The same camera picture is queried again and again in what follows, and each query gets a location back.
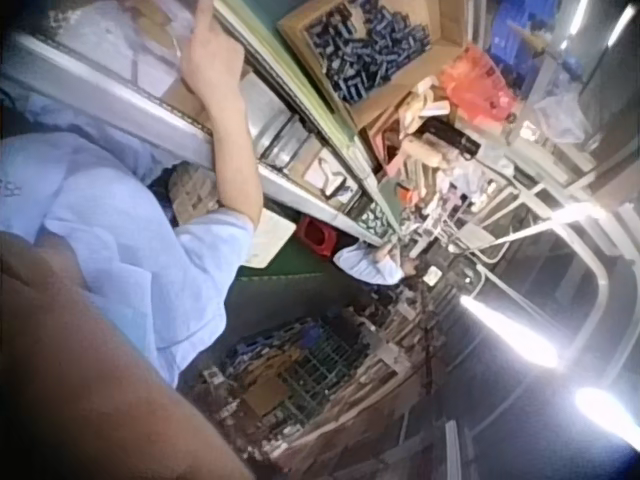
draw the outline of white plastic bag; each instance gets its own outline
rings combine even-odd
[[[581,143],[590,130],[575,91],[547,97],[534,110],[540,128],[555,143]]]

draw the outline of factory floor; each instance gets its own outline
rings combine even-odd
[[[241,339],[349,305],[361,291],[331,260],[291,238],[266,269],[239,270],[225,302],[225,331],[182,372],[178,389],[198,383],[200,372],[218,364]]]

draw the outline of person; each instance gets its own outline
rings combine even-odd
[[[198,4],[181,63],[210,117],[223,208],[174,230],[118,159],[69,132],[5,139],[0,162],[0,230],[38,248],[172,386],[222,333],[263,206],[240,94],[244,50],[213,8]]]
[[[357,280],[372,285],[395,285],[415,276],[419,268],[417,259],[401,258],[394,240],[377,249],[358,242],[336,253],[333,262]]]

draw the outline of wooden box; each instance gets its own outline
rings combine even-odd
[[[447,16],[442,25],[441,1],[443,5],[447,5],[443,9]],[[355,105],[348,105],[333,91],[329,80],[322,72],[320,57],[306,34],[306,29],[314,20],[340,3],[345,1],[311,0],[282,19],[278,27],[332,105],[351,121],[357,130],[374,120],[386,108],[397,104],[421,80],[437,74],[460,53],[464,43],[464,0],[380,0],[380,5],[386,6],[392,12],[409,15],[413,25],[425,25],[431,36],[431,48],[397,72],[390,82],[371,91],[364,100]]]

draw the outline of hand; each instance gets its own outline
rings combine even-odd
[[[215,125],[244,112],[239,88],[244,48],[222,30],[213,13],[213,0],[198,1],[193,35],[182,54],[182,75]]]

